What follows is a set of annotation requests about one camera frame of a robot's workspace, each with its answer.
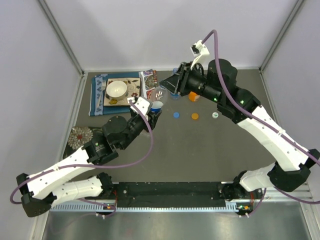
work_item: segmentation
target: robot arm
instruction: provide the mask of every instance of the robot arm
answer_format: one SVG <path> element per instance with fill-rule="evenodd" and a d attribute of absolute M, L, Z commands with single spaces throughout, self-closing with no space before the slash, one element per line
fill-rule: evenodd
<path fill-rule="evenodd" d="M 135 106 L 144 114 L 153 130 L 162 112 L 150 111 L 151 105 L 152 103 L 143 97 L 139 97 L 135 102 Z M 148 130 L 144 120 L 133 107 L 130 113 L 131 118 L 128 121 L 122 116 L 112 117 L 102 127 L 101 135 L 94 136 L 90 142 L 57 164 L 36 174 L 22 173 L 16 177 L 20 185 L 29 178 L 52 171 L 20 188 L 22 206 L 29 217 L 43 214 L 51 207 L 66 201 L 84 197 L 106 198 L 111 194 L 113 184 L 106 173 L 83 181 L 68 181 L 92 169 L 85 166 L 104 165 L 117 158 L 116 149 L 126 149 L 143 130 Z M 63 168 L 74 164 L 82 167 Z"/>
<path fill-rule="evenodd" d="M 197 49 L 197 43 L 191 49 Z M 272 120 L 260 101 L 250 91 L 236 86 L 237 69 L 227 60 L 219 59 L 219 63 L 225 85 L 236 103 L 276 128 L 279 131 L 278 134 L 255 119 L 247 117 L 232 105 L 221 86 L 214 60 L 208 65 L 207 75 L 204 74 L 199 63 L 182 62 L 178 71 L 160 84 L 173 94 L 185 96 L 194 92 L 217 103 L 217 109 L 222 115 L 253 135 L 276 159 L 276 163 L 267 167 L 241 172 L 233 184 L 226 185 L 222 190 L 226 199 L 241 198 L 245 191 L 251 192 L 267 187 L 277 187 L 283 191 L 292 192 L 307 180 L 310 174 L 309 168 L 315 163 L 281 137 L 285 135 L 292 140 Z M 200 65 L 200 70 L 193 67 L 197 65 Z M 309 150 L 309 153 L 317 159 L 320 157 L 316 149 Z"/>

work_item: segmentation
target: utensil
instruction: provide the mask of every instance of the utensil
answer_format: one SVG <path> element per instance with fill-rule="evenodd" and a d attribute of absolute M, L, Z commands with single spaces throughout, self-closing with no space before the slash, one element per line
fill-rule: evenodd
<path fill-rule="evenodd" d="M 106 89 L 106 87 L 107 87 L 107 81 L 102 81 L 102 84 L 101 84 L 101 94 L 100 94 L 100 96 L 99 96 L 99 99 L 98 99 L 98 102 L 97 102 L 97 104 L 96 104 L 96 107 L 99 107 L 99 105 L 100 105 L 100 100 L 101 100 L 101 96 L 104 94 L 104 90 Z"/>
<path fill-rule="evenodd" d="M 123 81 L 114 81 L 106 87 L 106 94 L 111 99 L 121 100 L 126 96 L 127 89 L 127 84 Z"/>

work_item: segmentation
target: bowl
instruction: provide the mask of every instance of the bowl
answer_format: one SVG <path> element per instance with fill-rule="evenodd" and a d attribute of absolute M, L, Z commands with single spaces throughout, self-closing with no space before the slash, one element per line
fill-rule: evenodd
<path fill-rule="evenodd" d="M 127 94 L 127 84 L 123 81 L 114 81 L 106 86 L 106 94 L 112 99 L 121 100 Z"/>

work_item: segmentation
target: gray table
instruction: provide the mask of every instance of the gray table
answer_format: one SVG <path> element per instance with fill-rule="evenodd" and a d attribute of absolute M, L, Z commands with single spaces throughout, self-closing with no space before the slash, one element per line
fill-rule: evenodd
<path fill-rule="evenodd" d="M 89 73 L 77 118 L 77 126 L 101 127 L 114 115 L 88 115 L 91 79 L 98 73 Z M 158 80 L 170 76 L 170 71 L 158 72 Z M 238 86 L 250 90 L 271 115 L 258 70 L 239 70 Z M 148 159 L 139 165 L 109 169 L 106 172 L 114 182 L 206 182 L 232 181 L 243 170 L 254 170 L 274 162 L 274 158 L 250 134 L 222 116 L 212 118 L 216 104 L 201 97 L 191 102 L 188 97 L 170 99 L 163 106 L 153 131 L 154 148 Z M 174 112 L 180 118 L 173 117 Z M 199 119 L 193 120 L 192 113 Z M 122 114 L 129 119 L 128 113 Z M 126 149 L 118 150 L 119 157 L 110 165 L 131 163 L 148 151 L 150 137 L 141 134 Z M 87 172 L 92 176 L 95 170 Z"/>

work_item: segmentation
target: orange object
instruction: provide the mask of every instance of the orange object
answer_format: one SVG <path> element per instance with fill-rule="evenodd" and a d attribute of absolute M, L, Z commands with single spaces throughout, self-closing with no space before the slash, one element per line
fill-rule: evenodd
<path fill-rule="evenodd" d="M 192 114 L 191 114 L 191 118 L 192 118 L 193 120 L 197 120 L 197 119 L 199 118 L 199 114 L 198 114 L 198 113 L 192 113 Z"/>
<path fill-rule="evenodd" d="M 196 94 L 195 92 L 191 91 L 191 92 L 189 93 L 189 100 L 190 100 L 191 102 L 196 102 L 196 101 L 199 100 L 199 98 L 200 98 L 200 95 Z"/>

